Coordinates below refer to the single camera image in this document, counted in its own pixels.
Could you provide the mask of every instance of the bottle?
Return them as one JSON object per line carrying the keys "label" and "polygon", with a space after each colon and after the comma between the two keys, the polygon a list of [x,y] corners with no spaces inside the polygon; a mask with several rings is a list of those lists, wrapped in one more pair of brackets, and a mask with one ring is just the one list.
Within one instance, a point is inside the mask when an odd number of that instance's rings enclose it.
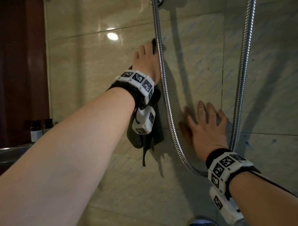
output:
{"label": "bottle", "polygon": [[44,120],[44,134],[54,127],[53,120],[51,118]]}
{"label": "bottle", "polygon": [[41,122],[40,120],[32,121],[32,126],[30,128],[31,142],[35,143],[42,136]]}

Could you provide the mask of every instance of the bottle label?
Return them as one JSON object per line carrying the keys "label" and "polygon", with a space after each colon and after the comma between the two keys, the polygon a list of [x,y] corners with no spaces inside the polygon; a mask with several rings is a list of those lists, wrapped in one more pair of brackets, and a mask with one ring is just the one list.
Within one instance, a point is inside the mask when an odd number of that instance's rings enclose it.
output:
{"label": "bottle label", "polygon": [[42,136],[42,130],[31,131],[31,142],[36,142]]}
{"label": "bottle label", "polygon": [[44,129],[44,134],[45,134],[46,132],[48,132],[50,129],[51,129],[51,128]]}

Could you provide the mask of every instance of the bright light spot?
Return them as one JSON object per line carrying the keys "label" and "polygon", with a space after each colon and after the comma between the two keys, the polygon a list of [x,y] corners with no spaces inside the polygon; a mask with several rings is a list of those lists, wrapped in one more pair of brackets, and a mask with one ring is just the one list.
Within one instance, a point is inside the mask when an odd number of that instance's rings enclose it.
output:
{"label": "bright light spot", "polygon": [[118,35],[115,33],[108,33],[108,38],[111,40],[118,40]]}

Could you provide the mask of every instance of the shower hose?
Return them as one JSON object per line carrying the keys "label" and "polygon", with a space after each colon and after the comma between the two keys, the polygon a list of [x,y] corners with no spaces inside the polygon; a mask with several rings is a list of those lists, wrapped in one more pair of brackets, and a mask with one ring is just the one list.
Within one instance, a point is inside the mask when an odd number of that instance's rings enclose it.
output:
{"label": "shower hose", "polygon": [[[158,12],[158,2],[159,1],[160,0],[151,0],[151,3],[152,3],[152,11],[153,11],[157,54],[158,54],[158,61],[159,61],[159,71],[160,71],[160,75],[161,75],[162,95],[163,95],[163,99],[164,99],[164,106],[166,109],[169,130],[170,130],[171,137],[172,137],[173,143],[175,145],[176,151],[177,151],[181,161],[184,163],[184,165],[191,172],[193,172],[195,175],[201,176],[201,177],[208,177],[207,172],[202,172],[202,171],[196,169],[187,160],[187,158],[185,157],[185,155],[181,149],[181,146],[179,144],[178,137],[176,134],[172,111],[171,111],[171,106],[170,106],[169,94],[168,94],[168,90],[167,90],[166,73],[165,73],[165,68],[164,68],[164,54],[162,51],[162,35],[161,35],[161,31],[160,31],[159,12]],[[235,100],[235,108],[234,108],[232,136],[231,136],[231,142],[230,142],[230,150],[231,151],[235,151],[235,148],[237,145],[237,140],[238,140],[244,85],[245,85],[245,77],[246,77],[246,71],[247,71],[250,42],[251,42],[251,37],[252,37],[252,26],[253,26],[253,22],[254,22],[255,7],[256,7],[256,0],[248,0],[246,16],[245,16],[245,26],[244,26],[243,43],[242,43],[242,50],[241,50],[241,57],[240,57],[240,65],[239,65],[239,74],[238,74],[238,83],[237,83],[236,100]]]}

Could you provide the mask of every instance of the forearm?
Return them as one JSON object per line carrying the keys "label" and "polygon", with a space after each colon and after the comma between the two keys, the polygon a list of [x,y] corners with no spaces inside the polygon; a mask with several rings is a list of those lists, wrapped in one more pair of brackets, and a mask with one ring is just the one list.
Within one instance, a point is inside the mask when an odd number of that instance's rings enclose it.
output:
{"label": "forearm", "polygon": [[251,226],[298,222],[298,198],[249,172],[233,178],[229,190]]}
{"label": "forearm", "polygon": [[75,225],[134,105],[113,88],[47,132],[0,177],[2,224]]}

